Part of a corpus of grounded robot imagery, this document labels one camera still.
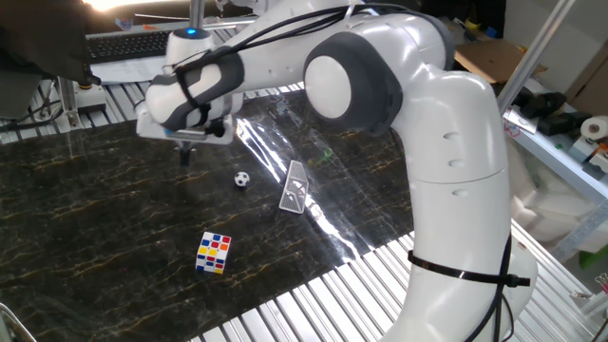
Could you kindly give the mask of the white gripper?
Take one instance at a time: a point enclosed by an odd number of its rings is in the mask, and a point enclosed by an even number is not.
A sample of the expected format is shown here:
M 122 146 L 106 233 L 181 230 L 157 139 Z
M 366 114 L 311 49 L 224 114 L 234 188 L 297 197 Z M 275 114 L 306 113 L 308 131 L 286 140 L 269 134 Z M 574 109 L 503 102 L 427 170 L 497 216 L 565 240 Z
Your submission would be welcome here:
M 136 105 L 135 114 L 137 115 L 136 132 L 140 137 L 181 143 L 179 148 L 180 166 L 188 166 L 190 164 L 193 147 L 191 143 L 227 145 L 235 137 L 236 124 L 231 115 L 227 115 L 220 121 L 224 134 L 218 137 L 216 134 L 206 131 L 206 128 L 211 128 L 209 123 L 202 128 L 190 128 L 175 132 L 169 131 L 152 120 L 145 104 Z

